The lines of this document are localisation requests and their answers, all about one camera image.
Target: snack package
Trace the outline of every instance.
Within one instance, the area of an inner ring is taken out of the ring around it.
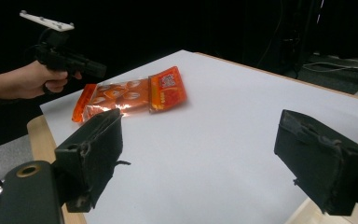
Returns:
[[[124,116],[168,110],[187,99],[176,66],[147,78],[112,83],[87,84],[76,103],[72,121],[84,122],[106,110],[119,108]]]

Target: person's arm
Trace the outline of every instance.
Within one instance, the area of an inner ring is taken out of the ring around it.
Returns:
[[[0,74],[0,99],[32,99],[45,94],[43,86],[49,91],[60,92],[68,82],[66,71],[52,71],[45,65],[34,61],[19,69]],[[75,78],[81,79],[80,73]]]

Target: white table surface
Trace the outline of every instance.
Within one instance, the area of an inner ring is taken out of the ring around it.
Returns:
[[[358,98],[233,63],[178,51],[104,83],[178,66],[188,100],[122,119],[123,153],[89,224],[284,223],[306,200],[273,152],[283,109],[358,142]],[[56,144],[81,91],[41,105]]]

